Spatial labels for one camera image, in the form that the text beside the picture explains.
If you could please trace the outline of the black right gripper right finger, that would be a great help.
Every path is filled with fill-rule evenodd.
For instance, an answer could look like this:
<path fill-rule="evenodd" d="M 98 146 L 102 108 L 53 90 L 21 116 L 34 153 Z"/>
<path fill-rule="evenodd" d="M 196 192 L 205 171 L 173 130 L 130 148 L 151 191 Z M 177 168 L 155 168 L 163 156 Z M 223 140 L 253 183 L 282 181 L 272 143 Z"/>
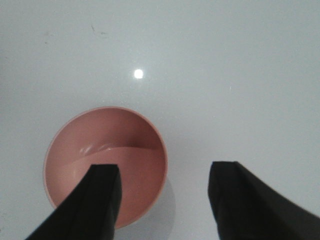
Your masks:
<path fill-rule="evenodd" d="M 318 240 L 320 218 L 239 162 L 214 161 L 208 198 L 221 240 Z"/>

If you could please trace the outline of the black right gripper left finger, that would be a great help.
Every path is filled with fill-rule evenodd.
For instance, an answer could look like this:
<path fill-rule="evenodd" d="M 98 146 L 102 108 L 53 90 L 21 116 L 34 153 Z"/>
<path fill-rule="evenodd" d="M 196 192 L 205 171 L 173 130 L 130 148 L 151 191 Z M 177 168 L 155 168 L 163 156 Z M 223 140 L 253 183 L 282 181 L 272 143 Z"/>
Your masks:
<path fill-rule="evenodd" d="M 112 240 L 122 199 L 116 164 L 93 164 L 29 240 Z"/>

